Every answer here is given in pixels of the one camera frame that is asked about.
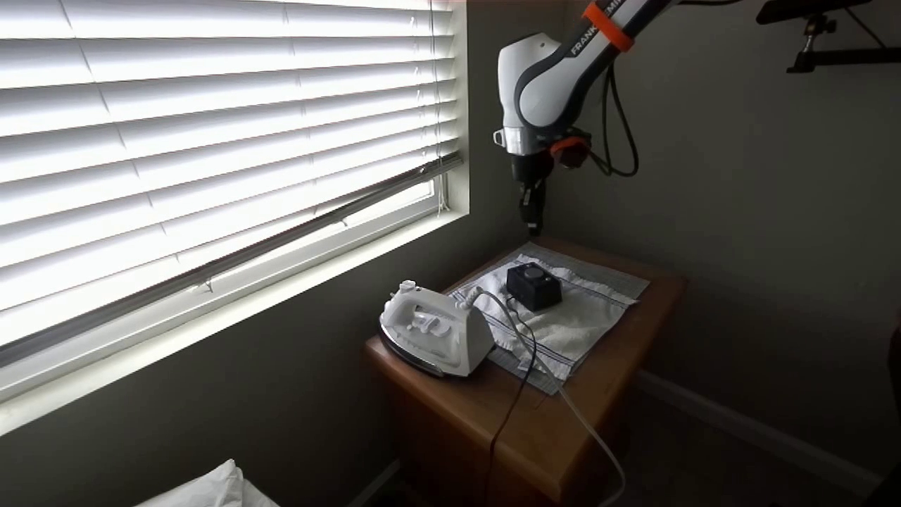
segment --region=white horizontal blind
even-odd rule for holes
[[[450,0],[3,0],[0,346],[459,150]]]

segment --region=wooden nightstand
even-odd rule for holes
[[[559,239],[538,239],[538,246],[650,282],[639,303],[566,382],[585,420],[611,436],[621,420],[618,406],[663,334],[685,279]],[[518,378],[495,363],[483,363],[466,381],[439,381],[394,357],[380,337],[366,341],[366,357],[388,381],[404,479],[428,503],[597,503],[611,489],[607,482],[611,468],[562,396],[524,389],[498,434]]]

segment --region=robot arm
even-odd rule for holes
[[[533,34],[501,48],[505,129],[494,141],[514,157],[514,174],[521,182],[521,217],[531,233],[542,233],[543,182],[556,170],[553,153],[556,143],[573,136],[590,86],[669,6],[671,0],[593,0],[573,40],[559,41],[546,34]]]

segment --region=window sill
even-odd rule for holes
[[[219,330],[234,327],[238,320],[245,320],[269,308],[276,308],[305,291],[314,291],[321,282],[329,282],[364,261],[371,261],[401,246],[410,246],[436,227],[446,227],[457,220],[463,220],[463,210],[442,210],[426,220],[417,220],[412,224],[404,224],[387,237],[377,237],[360,247],[353,247],[341,255],[332,255],[317,267],[308,267],[301,274],[294,274],[287,279],[279,279],[273,285],[256,286],[248,296],[241,296],[224,308],[215,308],[204,313],[201,317],[174,324],[163,333],[148,334],[131,346],[121,346],[104,357],[94,357],[86,365],[77,365],[65,375],[56,375],[51,381],[42,381],[32,389],[24,389],[5,401],[0,401],[0,436],[13,434],[15,429],[24,429],[79,396],[89,396],[128,375],[136,375],[180,350],[188,350],[207,337],[211,337]]]

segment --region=white object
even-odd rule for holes
[[[533,313],[508,296],[508,270],[531,261],[562,279],[562,303]],[[518,333],[528,341],[535,337],[542,363],[553,368],[553,378],[566,381],[590,355],[590,350],[618,327],[632,303],[636,303],[646,286],[646,279],[528,246],[511,260],[498,261],[498,267],[490,274],[478,277],[473,285],[457,291],[453,299],[471,299],[473,291],[508,299],[508,303],[517,308],[521,320],[533,330]],[[494,299],[478,299],[476,308],[490,320],[494,341],[514,351],[518,365],[528,368],[531,350],[521,343],[518,333],[511,330],[505,310]]]
[[[495,143],[505,147],[508,153],[531,154],[538,150],[533,133],[521,120],[517,85],[528,67],[553,55],[559,46],[562,41],[546,34],[533,34],[528,40],[518,40],[501,48],[498,54],[498,91],[505,105],[505,129],[495,133]]]
[[[138,507],[279,507],[229,460],[207,475],[173,486]]]
[[[611,13],[618,25],[629,25],[639,12],[646,12],[647,0],[621,2]],[[590,30],[593,37],[580,51],[564,55],[550,71],[524,82],[518,94],[518,109],[533,127],[556,127],[566,108],[573,108],[573,95],[585,82],[593,64],[608,51],[608,40],[604,34]]]
[[[450,296],[404,282],[380,315],[387,337],[439,375],[467,378],[490,351],[494,337],[478,310]]]

